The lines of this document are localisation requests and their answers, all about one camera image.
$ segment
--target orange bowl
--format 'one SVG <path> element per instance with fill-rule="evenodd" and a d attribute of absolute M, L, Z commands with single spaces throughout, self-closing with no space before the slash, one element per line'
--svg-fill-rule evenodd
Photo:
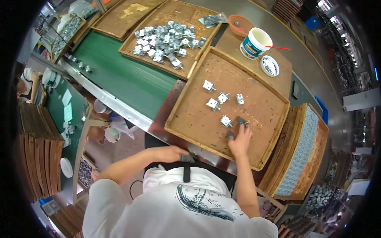
<path fill-rule="evenodd" d="M 246 37 L 249 34 L 249 31 L 254 27 L 254 25 L 246 18 L 240 15 L 230 15 L 227 19 L 229 27 L 236 35 L 241 37 Z"/>

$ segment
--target bucket label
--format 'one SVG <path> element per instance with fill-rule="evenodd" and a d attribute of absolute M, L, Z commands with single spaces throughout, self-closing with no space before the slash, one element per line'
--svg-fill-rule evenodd
<path fill-rule="evenodd" d="M 249 36 L 247 36 L 243 42 L 242 42 L 242 45 L 243 45 L 243 48 L 245 49 L 245 51 L 252 57 L 258 57 L 260 56 L 261 54 L 264 53 L 264 51 L 256 48 L 253 43 L 249 40 Z"/>

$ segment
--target factory floor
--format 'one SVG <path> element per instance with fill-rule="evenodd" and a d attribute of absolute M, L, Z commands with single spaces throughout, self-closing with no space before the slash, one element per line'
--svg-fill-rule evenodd
<path fill-rule="evenodd" d="M 336 76 L 331 70 L 330 60 L 323 47 L 319 44 L 316 49 L 318 54 L 315 57 L 306 46 L 290 31 L 284 24 L 273 17 L 270 13 L 260 8 L 248 0 L 185 0 L 191 4 L 203 6 L 217 12 L 224 12 L 229 16 L 238 14 L 250 20 L 255 27 L 266 31 L 273 40 L 274 46 L 290 48 L 290 51 L 281 51 L 291 63 L 293 71 L 304 84 L 309 88 L 314 96 L 319 97 L 329 110 L 329 138 L 326 153 L 324 154 L 318 177 L 325 174 L 325 169 L 331 158 L 330 146 L 333 144 L 337 150 L 348 151 L 351 147 L 351 117 L 342 110 L 340 88 Z M 89 141 L 86 145 L 86 152 L 95 160 L 102 171 L 109 164 L 135 154 L 144 149 L 144 132 L 137 130 L 135 139 L 132 140 L 123 134 L 117 143 L 105 141 L 103 145 Z M 142 180 L 143 172 L 139 173 L 134 180 Z M 132 202 L 129 195 L 130 184 L 123 187 L 127 199 Z M 141 194 L 141 183 L 135 183 L 131 188 L 133 197 Z"/>

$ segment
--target white t-shirt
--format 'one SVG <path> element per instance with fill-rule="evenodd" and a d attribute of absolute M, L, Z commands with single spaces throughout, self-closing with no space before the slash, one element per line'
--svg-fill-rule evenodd
<path fill-rule="evenodd" d="M 210 171 L 191 167 L 151 168 L 144 175 L 143 194 L 127 205 L 121 188 L 101 179 L 90 188 L 83 221 L 84 237 L 190 238 L 277 237 L 277 226 L 249 219 L 230 197 L 226 184 Z"/>

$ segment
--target red stirring stick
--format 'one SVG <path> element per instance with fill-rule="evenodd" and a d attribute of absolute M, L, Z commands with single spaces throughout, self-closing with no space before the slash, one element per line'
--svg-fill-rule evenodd
<path fill-rule="evenodd" d="M 265 47 L 275 48 L 275 49 L 281 49 L 281 50 L 290 50 L 290 49 L 288 49 L 288 48 L 275 47 L 275 46 L 265 46 Z"/>

